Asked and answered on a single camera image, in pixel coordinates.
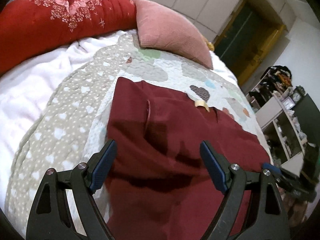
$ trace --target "white blanket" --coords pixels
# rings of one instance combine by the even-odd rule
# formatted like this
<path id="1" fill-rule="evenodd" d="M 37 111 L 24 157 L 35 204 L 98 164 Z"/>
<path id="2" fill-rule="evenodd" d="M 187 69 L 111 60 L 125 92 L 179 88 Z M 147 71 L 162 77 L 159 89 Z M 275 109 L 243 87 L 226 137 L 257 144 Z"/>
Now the white blanket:
<path id="1" fill-rule="evenodd" d="M 73 42 L 22 62 L 0 79 L 1 209 L 4 209 L 14 153 L 22 137 L 44 111 L 51 94 L 65 77 L 91 61 L 97 50 L 116 44 L 122 33 Z M 232 72 L 214 53 L 211 56 L 214 72 L 236 85 Z"/>

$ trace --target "screw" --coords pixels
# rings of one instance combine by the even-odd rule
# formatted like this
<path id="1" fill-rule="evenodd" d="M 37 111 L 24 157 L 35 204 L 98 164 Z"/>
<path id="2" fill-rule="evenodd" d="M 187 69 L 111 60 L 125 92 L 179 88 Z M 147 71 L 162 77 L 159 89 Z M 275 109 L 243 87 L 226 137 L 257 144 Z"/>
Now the screw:
<path id="1" fill-rule="evenodd" d="M 231 169 L 237 171 L 237 170 L 240 169 L 240 166 L 239 166 L 238 164 L 235 164 L 235 163 L 234 163 L 234 164 L 231 164 Z"/>
<path id="2" fill-rule="evenodd" d="M 269 170 L 263 170 L 263 174 L 266 176 L 269 176 L 271 174 L 271 172 Z"/>
<path id="3" fill-rule="evenodd" d="M 87 166 L 86 163 L 79 163 L 77 167 L 78 167 L 78 169 L 82 170 L 82 169 L 84 169 L 86 166 Z"/>
<path id="4" fill-rule="evenodd" d="M 46 174 L 51 175 L 54 173 L 54 168 L 47 169 Z"/>

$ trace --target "quilted bedspread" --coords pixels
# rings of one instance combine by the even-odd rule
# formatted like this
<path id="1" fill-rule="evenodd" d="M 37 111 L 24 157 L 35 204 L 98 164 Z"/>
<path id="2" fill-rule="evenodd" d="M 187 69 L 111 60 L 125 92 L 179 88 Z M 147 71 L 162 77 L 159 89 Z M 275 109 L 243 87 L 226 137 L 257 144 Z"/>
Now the quilted bedspread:
<path id="1" fill-rule="evenodd" d="M 204 100 L 208 106 L 228 113 L 244 130 L 256 134 L 269 152 L 255 115 L 237 86 L 186 58 L 143 49 L 136 33 L 126 33 L 116 45 L 100 49 L 92 62 L 60 84 L 43 116 L 21 141 L 12 163 L 5 214 L 23 236 L 45 171 L 50 167 L 57 171 L 73 169 L 79 162 L 88 161 L 104 145 L 118 77 L 134 82 L 145 80 Z M 94 195 L 105 220 L 109 214 L 106 194 L 103 188 Z M 68 200 L 77 231 L 84 234 L 71 191 Z"/>

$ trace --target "red pillow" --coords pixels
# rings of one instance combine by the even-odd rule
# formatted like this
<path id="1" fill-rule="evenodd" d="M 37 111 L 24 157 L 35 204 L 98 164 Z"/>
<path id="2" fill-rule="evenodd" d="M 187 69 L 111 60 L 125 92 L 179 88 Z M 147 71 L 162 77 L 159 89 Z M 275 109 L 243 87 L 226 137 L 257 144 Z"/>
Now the red pillow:
<path id="1" fill-rule="evenodd" d="M 15 0 L 0 14 L 0 74 L 75 40 L 137 27 L 132 0 Z"/>

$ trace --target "maroon garment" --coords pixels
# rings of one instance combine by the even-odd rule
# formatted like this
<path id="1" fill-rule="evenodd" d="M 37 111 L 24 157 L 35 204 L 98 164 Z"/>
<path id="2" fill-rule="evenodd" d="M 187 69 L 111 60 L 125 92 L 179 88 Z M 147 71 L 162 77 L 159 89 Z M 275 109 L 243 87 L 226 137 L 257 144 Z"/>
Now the maroon garment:
<path id="1" fill-rule="evenodd" d="M 195 107 L 182 92 L 119 78 L 108 138 L 118 145 L 106 181 L 116 240 L 198 240 L 220 206 L 201 160 L 208 140 L 230 163 L 260 171 L 269 162 L 257 137 L 222 111 Z M 240 231 L 250 193 L 245 192 L 232 234 Z"/>

